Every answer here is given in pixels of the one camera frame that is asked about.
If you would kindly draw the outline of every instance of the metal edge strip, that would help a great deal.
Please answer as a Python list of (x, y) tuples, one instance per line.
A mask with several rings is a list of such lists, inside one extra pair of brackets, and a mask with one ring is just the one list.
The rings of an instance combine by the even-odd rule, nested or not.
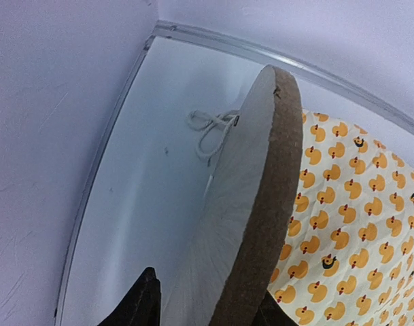
[(414, 135), (414, 119), (384, 100), (341, 77), (281, 52), (198, 27), (159, 20), (154, 36), (218, 50), (264, 65), (274, 65), (321, 86), (389, 120)]
[(90, 192), (92, 190), (92, 186), (93, 186), (95, 177), (99, 169), (99, 164), (101, 163), (101, 160), (103, 158), (105, 148), (107, 147), (108, 140), (110, 138), (111, 132), (113, 131), (116, 120), (118, 119), (120, 110), (125, 102), (125, 98), (128, 95), (131, 85), (133, 84), (134, 79), (136, 78), (137, 73), (141, 67), (141, 64), (143, 63), (143, 60), (145, 59), (146, 54), (148, 53), (148, 50), (150, 49), (153, 41), (154, 41), (154, 36), (151, 36), (145, 42), (145, 45), (141, 53), (139, 54), (133, 67), (131, 68), (131, 71), (128, 74), (128, 77), (125, 81), (124, 87), (121, 93), (119, 94), (118, 100), (116, 101), (114, 110), (110, 115), (110, 119), (107, 123), (103, 136), (101, 137), (101, 141), (99, 143), (97, 153), (92, 162), (92, 166), (90, 168), (90, 172), (86, 180), (84, 191), (82, 193), (82, 199), (80, 201), (80, 206), (78, 208), (77, 215), (75, 216), (73, 231), (71, 233), (71, 239), (69, 241), (67, 254), (65, 256), (65, 265), (63, 266), (62, 279), (61, 279), (60, 288), (58, 291), (58, 301), (57, 301), (56, 310), (54, 311), (54, 318), (55, 318), (54, 325), (55, 326), (62, 325), (63, 307), (65, 305), (67, 285), (69, 281), (69, 274), (71, 271), (75, 246), (77, 244), (78, 235), (80, 233), (80, 228), (82, 226), (84, 211), (86, 210), (86, 205), (87, 205), (87, 202), (90, 196)]

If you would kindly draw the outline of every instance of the aluminum trim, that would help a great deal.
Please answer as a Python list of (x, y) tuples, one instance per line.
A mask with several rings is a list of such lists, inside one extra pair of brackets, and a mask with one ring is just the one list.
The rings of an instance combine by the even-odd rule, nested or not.
[(66, 291), (67, 291), (67, 285), (69, 282), (69, 273), (71, 271), (72, 261), (73, 261), (73, 255), (75, 253), (75, 246), (77, 244), (78, 235), (80, 234), (80, 228), (83, 222), (84, 217), (84, 211), (86, 210), (87, 202), (90, 196), (90, 192), (92, 191), (92, 186), (95, 180), (95, 177), (97, 175), (99, 164), (101, 163), (101, 160), (103, 158), (103, 154), (105, 152), (105, 148), (107, 147), (107, 143), (109, 141), (109, 138), (111, 136), (111, 132), (113, 131), (113, 128), (115, 126), (115, 123), (118, 119), (120, 110), (122, 109), (122, 106), (124, 104), (125, 98), (128, 95), (128, 92), (133, 85), (134, 79), (136, 78), (137, 73), (140, 70), (141, 64), (145, 60), (146, 54), (148, 53), (148, 50), (150, 49), (152, 42), (154, 41), (154, 36), (151, 36), (146, 42), (145, 45), (140, 53), (140, 55), (137, 57), (137, 60), (135, 61), (133, 67), (131, 68), (131, 71), (125, 81), (124, 87), (119, 94), (118, 100), (116, 101), (115, 107), (113, 112), (110, 115), (110, 119), (107, 123), (107, 126), (105, 128), (105, 131), (103, 133), (103, 136), (101, 137), (101, 141), (99, 143), (97, 153), (94, 157), (94, 160), (92, 162), (92, 166), (90, 168), (90, 172), (88, 175), (88, 178), (86, 180), (86, 185), (84, 187), (84, 191), (82, 193), (82, 199), (80, 201), (80, 206), (77, 211), (77, 215), (75, 217), (73, 231), (71, 234), (71, 239), (69, 241), (69, 246), (67, 249), (67, 254), (65, 258), (65, 265), (63, 266), (63, 273), (62, 273), (62, 279), (60, 283), (60, 289), (58, 292), (58, 301), (57, 301), (57, 307), (56, 311), (54, 312), (54, 325), (55, 326), (61, 326), (62, 325), (62, 317), (63, 317), (63, 307), (65, 305), (65, 298), (66, 298)]

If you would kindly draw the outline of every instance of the yellow duck pattern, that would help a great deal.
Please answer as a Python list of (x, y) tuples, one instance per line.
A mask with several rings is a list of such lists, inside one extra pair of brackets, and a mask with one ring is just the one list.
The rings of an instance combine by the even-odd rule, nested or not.
[(269, 292), (298, 325), (414, 325), (414, 170), (359, 126), (303, 116)]

